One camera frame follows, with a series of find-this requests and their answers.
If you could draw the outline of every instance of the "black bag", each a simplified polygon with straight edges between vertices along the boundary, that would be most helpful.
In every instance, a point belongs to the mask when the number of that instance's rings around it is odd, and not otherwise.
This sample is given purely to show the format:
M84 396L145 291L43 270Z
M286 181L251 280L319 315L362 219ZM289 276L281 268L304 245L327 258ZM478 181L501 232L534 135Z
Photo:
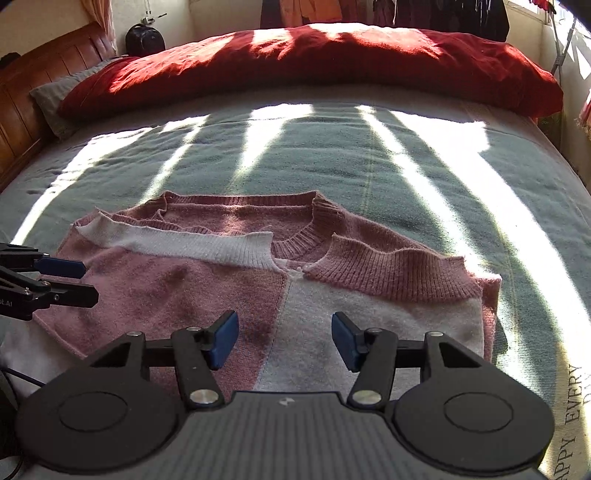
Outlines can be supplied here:
M161 33L153 27L138 23L129 29L125 36L127 55L146 57L166 50Z

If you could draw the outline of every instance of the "window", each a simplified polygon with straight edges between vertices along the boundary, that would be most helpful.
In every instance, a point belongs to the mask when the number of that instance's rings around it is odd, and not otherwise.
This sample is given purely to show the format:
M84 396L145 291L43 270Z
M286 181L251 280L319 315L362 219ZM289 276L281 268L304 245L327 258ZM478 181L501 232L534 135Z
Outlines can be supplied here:
M507 8L511 8L525 15L537 18L542 22L546 20L546 12L532 4L530 0L505 0L505 5Z
M561 26L566 29L570 28L574 21L573 14L560 5L560 2L555 2L554 8L556 9L556 26ZM591 37L591 34L589 34L588 30L581 24L581 22L577 22L577 30L583 35Z

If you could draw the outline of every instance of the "black cable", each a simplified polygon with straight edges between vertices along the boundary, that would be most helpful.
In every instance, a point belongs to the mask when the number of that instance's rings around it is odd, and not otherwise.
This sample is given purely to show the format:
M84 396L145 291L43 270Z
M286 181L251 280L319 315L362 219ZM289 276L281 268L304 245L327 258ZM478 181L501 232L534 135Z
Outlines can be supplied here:
M18 458L18 463L16 465L16 467L14 468L14 470L10 473L10 475L5 476L2 480L12 480L14 477L16 477L18 471L21 469L23 464L23 459L22 456L20 456Z
M34 378L31 378L25 374L22 374L20 372L17 372L16 370L13 370L12 368L8 368L8 367L0 367L0 372L4 372L7 374L11 374L17 378L20 378L21 380L24 380L25 382L29 382L33 385L36 385L38 387L45 387L45 383L43 382L39 382L39 380L35 380Z

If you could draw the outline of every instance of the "blue gripper pad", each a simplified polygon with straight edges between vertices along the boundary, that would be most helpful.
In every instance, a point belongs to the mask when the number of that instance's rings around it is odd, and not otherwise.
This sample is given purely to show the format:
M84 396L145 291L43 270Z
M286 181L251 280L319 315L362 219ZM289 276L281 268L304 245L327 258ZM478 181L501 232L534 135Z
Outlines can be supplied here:
M82 262L53 257L35 260L35 268L40 274L53 277L82 278L86 273L86 267Z
M237 339L238 314L232 312L213 332L213 348L204 352L205 360L211 370L218 370L223 367Z
M340 353L340 357L345 362L347 369L352 372L358 372L363 363L363 356L357 350L355 334L361 333L361 330L346 316L343 318L340 314L341 312L337 312L332 316L331 330L333 342Z

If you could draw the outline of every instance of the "wooden headboard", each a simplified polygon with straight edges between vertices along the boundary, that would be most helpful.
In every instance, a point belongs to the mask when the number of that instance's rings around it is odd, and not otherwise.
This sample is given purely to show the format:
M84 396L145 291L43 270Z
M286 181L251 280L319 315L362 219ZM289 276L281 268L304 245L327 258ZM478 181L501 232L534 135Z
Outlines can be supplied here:
M55 140L29 91L115 55L97 23L37 47L0 70L0 192Z

